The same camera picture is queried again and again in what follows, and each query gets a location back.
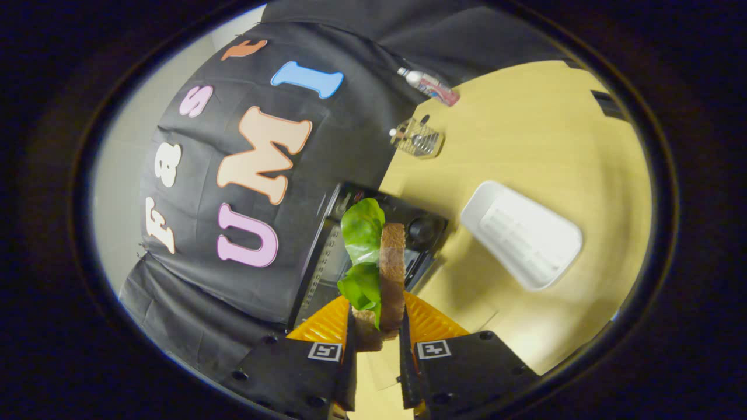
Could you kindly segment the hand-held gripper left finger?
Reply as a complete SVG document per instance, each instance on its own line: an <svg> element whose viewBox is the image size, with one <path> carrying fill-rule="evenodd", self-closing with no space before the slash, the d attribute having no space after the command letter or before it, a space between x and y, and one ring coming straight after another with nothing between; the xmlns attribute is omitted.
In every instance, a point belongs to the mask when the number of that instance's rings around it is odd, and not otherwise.
<svg viewBox="0 0 747 420"><path fill-rule="evenodd" d="M286 337L266 337L222 386L267 419L345 419L355 410L357 345L349 301L338 297Z"/></svg>

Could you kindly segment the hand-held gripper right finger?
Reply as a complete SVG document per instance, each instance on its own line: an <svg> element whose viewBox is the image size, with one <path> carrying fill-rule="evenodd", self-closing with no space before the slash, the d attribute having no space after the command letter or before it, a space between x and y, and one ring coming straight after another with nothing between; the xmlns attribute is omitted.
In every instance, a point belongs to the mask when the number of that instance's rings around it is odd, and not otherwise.
<svg viewBox="0 0 747 420"><path fill-rule="evenodd" d="M470 333L413 293L400 327L403 404L416 418L481 418L539 380L494 332Z"/></svg>

